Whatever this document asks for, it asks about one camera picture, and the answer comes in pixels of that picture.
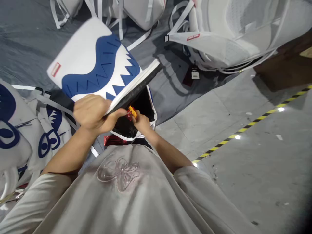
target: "mesh backpack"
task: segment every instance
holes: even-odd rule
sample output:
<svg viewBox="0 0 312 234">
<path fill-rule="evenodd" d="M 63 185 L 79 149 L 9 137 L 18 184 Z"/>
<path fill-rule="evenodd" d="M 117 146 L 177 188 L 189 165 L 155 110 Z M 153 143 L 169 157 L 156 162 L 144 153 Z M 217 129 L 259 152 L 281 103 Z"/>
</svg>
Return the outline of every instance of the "mesh backpack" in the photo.
<svg viewBox="0 0 312 234">
<path fill-rule="evenodd" d="M 173 25 L 175 12 L 183 7 Z M 235 73 L 260 64 L 306 33 L 311 15 L 312 4 L 305 0 L 183 1 L 172 11 L 165 41 L 181 43 L 202 70 Z"/>
<path fill-rule="evenodd" d="M 142 71 L 119 38 L 92 17 L 67 42 L 47 74 L 73 101 L 90 93 L 101 95 L 112 101 L 106 114 L 131 105 L 155 126 L 157 114 L 147 84 L 159 70 L 154 60 Z M 144 137 L 126 117 L 118 119 L 112 133 L 127 141 Z"/>
</svg>

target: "hang tag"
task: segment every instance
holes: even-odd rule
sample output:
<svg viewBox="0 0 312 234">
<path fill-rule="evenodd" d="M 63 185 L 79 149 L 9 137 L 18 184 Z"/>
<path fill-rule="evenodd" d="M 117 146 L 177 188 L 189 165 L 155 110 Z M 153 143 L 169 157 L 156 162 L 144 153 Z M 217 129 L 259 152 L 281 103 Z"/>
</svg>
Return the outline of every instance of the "hang tag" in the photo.
<svg viewBox="0 0 312 234">
<path fill-rule="evenodd" d="M 199 80 L 198 67 L 195 65 L 192 66 L 192 79 L 193 80 Z"/>
</svg>

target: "red label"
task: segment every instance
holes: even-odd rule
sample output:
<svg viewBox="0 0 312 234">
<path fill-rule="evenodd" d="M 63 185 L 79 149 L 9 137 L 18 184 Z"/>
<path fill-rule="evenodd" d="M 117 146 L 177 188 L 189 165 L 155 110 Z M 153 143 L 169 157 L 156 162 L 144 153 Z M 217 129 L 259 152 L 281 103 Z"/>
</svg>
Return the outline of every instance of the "red label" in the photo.
<svg viewBox="0 0 312 234">
<path fill-rule="evenodd" d="M 193 39 L 195 39 L 195 38 L 197 38 L 197 37 L 199 37 L 200 36 L 200 33 L 199 34 L 196 34 L 196 35 L 193 35 L 193 36 L 190 36 L 190 37 L 188 37 L 188 41 L 190 41 L 190 40 L 193 40 Z"/>
<path fill-rule="evenodd" d="M 61 65 L 59 63 L 56 63 L 54 68 L 52 69 L 51 76 L 55 77 L 56 73 L 59 71 L 61 68 Z"/>
</svg>

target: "person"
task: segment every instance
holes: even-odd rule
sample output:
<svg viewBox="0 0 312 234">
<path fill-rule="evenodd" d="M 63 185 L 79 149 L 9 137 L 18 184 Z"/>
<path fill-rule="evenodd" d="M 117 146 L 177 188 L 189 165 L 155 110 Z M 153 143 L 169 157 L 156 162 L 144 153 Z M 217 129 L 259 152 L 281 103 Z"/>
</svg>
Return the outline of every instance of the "person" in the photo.
<svg viewBox="0 0 312 234">
<path fill-rule="evenodd" d="M 109 146 L 77 177 L 94 140 L 126 110 L 111 101 L 76 102 L 81 127 L 0 223 L 0 233 L 258 233 L 208 174 L 159 136 L 137 111 L 144 145 Z"/>
</svg>

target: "white t-shirt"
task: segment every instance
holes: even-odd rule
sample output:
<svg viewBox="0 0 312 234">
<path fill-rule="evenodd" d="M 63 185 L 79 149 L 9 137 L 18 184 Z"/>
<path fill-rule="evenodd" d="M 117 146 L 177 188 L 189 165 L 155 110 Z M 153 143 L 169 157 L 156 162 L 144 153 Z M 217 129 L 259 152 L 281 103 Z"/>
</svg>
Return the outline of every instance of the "white t-shirt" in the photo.
<svg viewBox="0 0 312 234">
<path fill-rule="evenodd" d="M 174 176 L 143 145 L 110 146 L 71 184 L 40 176 L 0 233 L 259 233 L 203 171 Z"/>
</svg>

